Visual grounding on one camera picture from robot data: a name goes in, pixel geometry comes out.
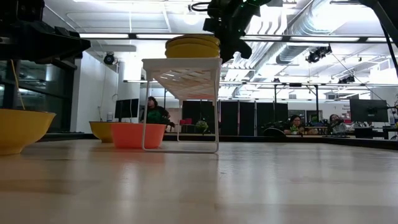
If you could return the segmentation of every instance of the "orange bowl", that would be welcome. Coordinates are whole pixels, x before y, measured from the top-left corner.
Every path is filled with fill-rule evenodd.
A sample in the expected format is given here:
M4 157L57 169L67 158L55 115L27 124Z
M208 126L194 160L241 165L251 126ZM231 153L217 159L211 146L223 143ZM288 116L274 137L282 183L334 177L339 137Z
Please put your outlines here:
M21 153L49 130L55 113L0 109L0 155Z
M133 123L113 123L112 137L116 148L140 149L142 140L142 130L144 124ZM162 144L164 124L147 124L145 135L145 148L153 149Z
M116 122L90 121L91 131L102 143L112 143L111 125Z

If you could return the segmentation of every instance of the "yellow bowl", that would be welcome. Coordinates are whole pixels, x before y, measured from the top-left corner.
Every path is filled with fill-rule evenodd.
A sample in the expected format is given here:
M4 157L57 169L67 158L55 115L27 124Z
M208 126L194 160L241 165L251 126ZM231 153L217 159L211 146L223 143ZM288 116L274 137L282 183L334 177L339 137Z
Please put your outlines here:
M181 39L173 40L173 41L169 42L168 44L166 44L166 49L169 49L171 47L174 47L174 46L180 45L180 44L200 44L200 45L211 47L212 49L220 51L220 48L215 43L208 41L208 40L199 39L199 38L181 38Z
M0 155L21 153L48 131L55 113L0 109Z
M90 121L91 131L102 143L112 143L111 125L117 122Z
M220 51L201 44L179 44L167 48L167 58L220 57Z
M220 44L220 40L217 37L213 37L211 35L206 35L206 34L186 34L186 35L182 35L179 37L174 37L171 40L168 40L166 42L166 47L169 45L169 43L175 41L175 40L180 40L180 39L184 39L184 38L195 38L195 39L201 39L201 40L207 40L210 41L214 44L216 44L217 46L219 46Z

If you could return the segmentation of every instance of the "yellow plate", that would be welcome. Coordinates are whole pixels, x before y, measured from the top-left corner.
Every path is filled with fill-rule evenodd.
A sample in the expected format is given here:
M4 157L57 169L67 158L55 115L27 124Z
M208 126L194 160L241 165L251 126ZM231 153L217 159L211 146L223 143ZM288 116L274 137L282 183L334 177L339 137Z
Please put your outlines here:
M199 39L199 38L181 38L181 39L177 39L177 40L172 40L168 44L166 44L166 49L169 49L171 47L174 47L174 46L180 45L180 44L200 44L200 45L204 45L207 47L211 47L212 49L215 49L215 50L220 50L218 45L216 45L215 43L210 42L208 40Z
M200 44L179 44L165 52L167 58L203 58L220 57L220 52Z
M202 40L207 40L210 41L216 45L220 44L220 40L216 37L210 36L210 35L206 35L206 34L187 34L187 35L182 35L180 37L175 37L171 40L168 40L166 42L166 46L169 44L169 42L174 41L174 40L178 40L178 39L184 39L184 38L197 38L197 39L202 39Z

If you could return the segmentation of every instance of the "potted plant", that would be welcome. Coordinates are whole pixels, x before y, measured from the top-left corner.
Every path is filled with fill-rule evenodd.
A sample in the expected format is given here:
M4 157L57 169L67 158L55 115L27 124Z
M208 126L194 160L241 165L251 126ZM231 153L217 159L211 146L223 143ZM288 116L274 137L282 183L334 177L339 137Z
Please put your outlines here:
M209 128L206 121L198 121L195 125L197 131L201 134L205 134L206 130Z
M296 126L293 125L292 127L290 127L290 132L292 134L297 134L298 131L299 131L299 129Z

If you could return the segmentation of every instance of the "person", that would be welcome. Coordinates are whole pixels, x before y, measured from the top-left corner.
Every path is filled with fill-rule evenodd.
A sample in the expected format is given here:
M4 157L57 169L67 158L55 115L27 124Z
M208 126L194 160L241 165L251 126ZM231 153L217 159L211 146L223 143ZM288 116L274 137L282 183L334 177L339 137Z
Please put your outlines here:
M304 127L301 124L301 117L293 115L290 117L290 123L285 127L285 134L304 134Z
M148 124L169 124L170 114L163 107L157 104L153 96L148 97L147 123Z
M347 132L347 126L344 124L344 121L340 119L337 114L332 114L329 117L330 120L330 131L333 134L344 134Z

